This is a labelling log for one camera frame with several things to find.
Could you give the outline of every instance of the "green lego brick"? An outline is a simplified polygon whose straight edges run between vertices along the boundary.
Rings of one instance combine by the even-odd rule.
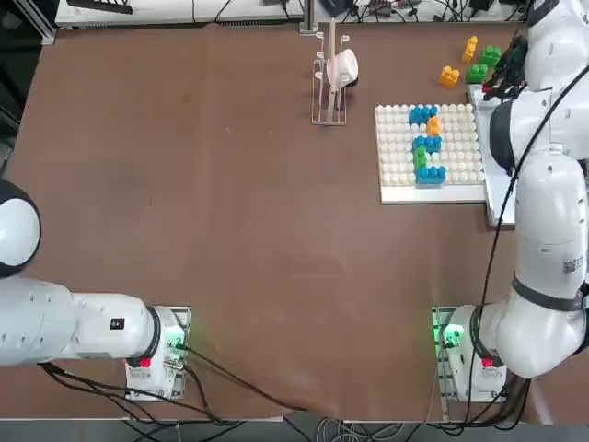
[[[413,164],[415,165],[415,170],[419,170],[420,168],[425,167],[425,146],[421,145],[415,152],[413,153]]]
[[[489,68],[486,64],[473,64],[467,70],[467,83],[482,83],[487,78]]]
[[[495,46],[487,46],[483,49],[479,57],[480,64],[486,64],[488,67],[495,67],[501,58],[501,49]]]

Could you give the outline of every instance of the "green indicator light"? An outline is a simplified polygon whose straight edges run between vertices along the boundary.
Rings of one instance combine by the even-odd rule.
[[[444,328],[444,341],[450,347],[460,345],[460,338],[464,333],[464,327],[457,324],[448,324]]]
[[[184,332],[169,331],[166,336],[166,346],[172,348],[177,355],[184,354]]]

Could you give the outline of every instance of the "floor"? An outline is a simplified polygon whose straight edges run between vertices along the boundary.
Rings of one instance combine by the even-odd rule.
[[[319,416],[311,413],[293,413],[289,419],[311,440],[315,440]],[[407,424],[395,437],[398,441],[405,441],[414,424]],[[376,430],[380,425],[368,425],[368,429]],[[220,429],[212,425],[184,425],[180,429],[180,438],[176,428],[159,432],[156,440],[161,442],[189,442],[200,441],[214,435]],[[117,421],[35,421],[35,422],[2,422],[0,423],[0,440],[3,442],[38,442],[45,440],[46,435],[53,435],[52,440],[60,442],[133,442],[136,434],[121,422]],[[505,433],[494,428],[467,430],[463,441],[472,442],[581,442],[589,439],[589,428],[586,427],[558,427],[521,424],[515,430]],[[256,422],[247,423],[240,428],[219,437],[220,442],[305,442],[305,439],[285,423]],[[411,438],[412,442],[443,442],[453,440],[439,430],[422,427]]]

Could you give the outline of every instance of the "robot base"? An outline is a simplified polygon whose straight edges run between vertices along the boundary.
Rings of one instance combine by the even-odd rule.
[[[186,352],[174,347],[176,343],[188,343],[191,325],[190,307],[155,307],[161,323],[159,345],[151,359],[140,361],[140,366],[130,366],[125,361],[127,387],[167,399],[184,396],[184,363]],[[157,398],[139,393],[127,393],[133,401],[158,401]]]
[[[470,361],[472,360],[473,345],[470,339],[470,316],[474,306],[457,308],[445,328],[443,340],[451,375],[456,387],[456,397],[459,401],[468,401],[468,381],[470,375]],[[483,366],[479,355],[475,354],[472,370],[473,402],[490,402],[502,390],[505,384],[507,367]]]

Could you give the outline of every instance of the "blue lego brick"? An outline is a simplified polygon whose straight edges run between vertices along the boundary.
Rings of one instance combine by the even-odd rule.
[[[445,181],[445,167],[420,168],[415,172],[418,185],[440,185]]]
[[[442,137],[441,136],[416,136],[413,139],[412,144],[412,151],[415,153],[415,150],[420,147],[424,146],[425,151],[428,154],[432,154],[433,152],[439,152],[440,148],[442,147]]]
[[[409,112],[409,124],[425,124],[434,115],[438,114],[438,108],[419,106]]]

